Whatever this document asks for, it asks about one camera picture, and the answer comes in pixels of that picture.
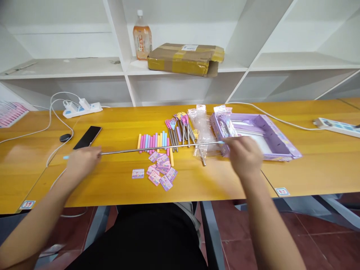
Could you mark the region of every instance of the plastic bottle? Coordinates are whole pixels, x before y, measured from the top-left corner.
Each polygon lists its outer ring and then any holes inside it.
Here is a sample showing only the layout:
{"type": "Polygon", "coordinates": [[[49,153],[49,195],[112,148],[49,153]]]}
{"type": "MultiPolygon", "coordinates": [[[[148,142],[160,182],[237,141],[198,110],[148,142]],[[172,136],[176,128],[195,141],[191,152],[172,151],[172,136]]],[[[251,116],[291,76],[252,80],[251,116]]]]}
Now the plastic bottle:
{"type": "Polygon", "coordinates": [[[136,57],[138,60],[146,61],[147,56],[153,50],[153,44],[151,30],[144,22],[142,10],[138,10],[138,19],[132,33],[134,35],[136,57]]]}

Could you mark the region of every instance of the shelf board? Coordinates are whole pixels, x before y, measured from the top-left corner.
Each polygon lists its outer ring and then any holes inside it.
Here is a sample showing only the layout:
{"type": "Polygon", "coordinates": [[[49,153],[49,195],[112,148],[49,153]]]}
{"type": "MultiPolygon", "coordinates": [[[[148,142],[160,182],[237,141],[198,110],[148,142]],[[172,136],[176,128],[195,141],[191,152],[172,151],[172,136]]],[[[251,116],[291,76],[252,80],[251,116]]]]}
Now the shelf board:
{"type": "MultiPolygon", "coordinates": [[[[218,73],[221,72],[245,72],[248,68],[235,62],[230,56],[225,55],[224,62],[219,64],[218,73]]],[[[174,74],[173,72],[150,70],[147,61],[139,61],[136,57],[131,59],[130,65],[127,68],[127,75],[164,75],[174,74]]]]}
{"type": "Polygon", "coordinates": [[[358,69],[360,64],[318,52],[262,53],[251,71],[286,71],[309,69],[358,69]]]}
{"type": "Polygon", "coordinates": [[[36,62],[32,66],[9,75],[5,74],[8,70],[0,73],[0,80],[124,75],[121,64],[113,64],[111,61],[119,61],[119,58],[33,59],[10,70],[36,62]]]}

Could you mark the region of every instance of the sticker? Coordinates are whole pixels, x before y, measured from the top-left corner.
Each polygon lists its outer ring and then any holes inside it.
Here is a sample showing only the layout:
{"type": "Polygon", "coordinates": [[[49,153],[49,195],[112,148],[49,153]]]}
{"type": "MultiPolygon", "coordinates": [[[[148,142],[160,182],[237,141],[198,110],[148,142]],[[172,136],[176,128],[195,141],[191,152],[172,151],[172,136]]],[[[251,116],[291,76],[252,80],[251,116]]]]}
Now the sticker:
{"type": "Polygon", "coordinates": [[[155,151],[155,152],[149,157],[149,160],[151,160],[151,162],[154,163],[160,156],[161,156],[161,154],[159,154],[158,152],[155,151]]]}
{"type": "Polygon", "coordinates": [[[169,181],[172,183],[177,175],[177,170],[174,168],[170,168],[168,173],[166,174],[166,177],[169,179],[169,181]]]}
{"type": "Polygon", "coordinates": [[[20,209],[31,209],[36,201],[24,201],[20,209]]]}
{"type": "Polygon", "coordinates": [[[164,163],[165,161],[168,161],[169,157],[166,154],[161,155],[156,161],[157,166],[159,166],[161,163],[164,163]]]}
{"type": "Polygon", "coordinates": [[[152,172],[148,178],[155,186],[160,184],[160,175],[156,174],[155,172],[152,172]]]}
{"type": "Polygon", "coordinates": [[[132,178],[133,179],[139,179],[144,178],[144,169],[134,169],[132,170],[132,178]]]}
{"type": "Polygon", "coordinates": [[[154,164],[154,165],[151,165],[151,166],[148,168],[146,174],[147,174],[147,175],[151,175],[152,172],[156,173],[157,175],[160,175],[160,172],[156,169],[155,164],[154,164]]]}
{"type": "Polygon", "coordinates": [[[161,163],[160,165],[156,166],[157,168],[162,168],[162,169],[170,169],[171,168],[171,164],[170,161],[165,161],[164,163],[161,163]]]}
{"type": "Polygon", "coordinates": [[[162,174],[167,174],[169,172],[169,169],[165,169],[165,168],[156,168],[156,169],[162,174]]]}
{"type": "Polygon", "coordinates": [[[290,196],[290,193],[284,187],[279,187],[279,188],[275,189],[275,191],[279,194],[279,196],[290,196]]]}
{"type": "Polygon", "coordinates": [[[196,51],[198,45],[184,45],[181,50],[182,51],[196,51]]]}
{"type": "Polygon", "coordinates": [[[172,183],[169,181],[169,179],[166,176],[160,178],[160,184],[162,185],[165,191],[168,191],[173,187],[172,183]]]}

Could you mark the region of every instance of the computer mouse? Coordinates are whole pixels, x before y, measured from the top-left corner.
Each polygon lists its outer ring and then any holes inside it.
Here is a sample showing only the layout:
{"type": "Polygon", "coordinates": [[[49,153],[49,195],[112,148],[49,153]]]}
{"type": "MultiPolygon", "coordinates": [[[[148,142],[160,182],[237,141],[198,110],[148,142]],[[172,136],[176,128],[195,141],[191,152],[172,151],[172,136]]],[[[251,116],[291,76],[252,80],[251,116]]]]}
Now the computer mouse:
{"type": "Polygon", "coordinates": [[[60,141],[61,141],[62,143],[67,142],[67,141],[70,140],[70,139],[71,139],[71,134],[64,134],[64,135],[61,135],[61,136],[60,136],[60,141]]]}

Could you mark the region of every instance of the plastic bag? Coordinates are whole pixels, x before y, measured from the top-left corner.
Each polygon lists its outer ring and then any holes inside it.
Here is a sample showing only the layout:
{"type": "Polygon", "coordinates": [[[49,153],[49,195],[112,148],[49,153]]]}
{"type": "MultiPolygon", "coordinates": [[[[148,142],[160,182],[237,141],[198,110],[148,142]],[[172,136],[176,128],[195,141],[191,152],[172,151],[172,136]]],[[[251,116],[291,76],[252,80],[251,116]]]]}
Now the plastic bag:
{"type": "Polygon", "coordinates": [[[226,138],[238,137],[236,129],[230,119],[231,112],[232,108],[226,107],[225,105],[214,107],[215,117],[217,118],[221,131],[226,138]]]}
{"type": "MultiPolygon", "coordinates": [[[[206,106],[197,104],[196,109],[189,109],[187,114],[192,122],[194,129],[199,132],[196,143],[215,142],[216,137],[210,124],[210,119],[206,115],[206,106]]],[[[217,144],[205,144],[195,146],[194,156],[211,156],[219,154],[219,146],[217,144]]]]}

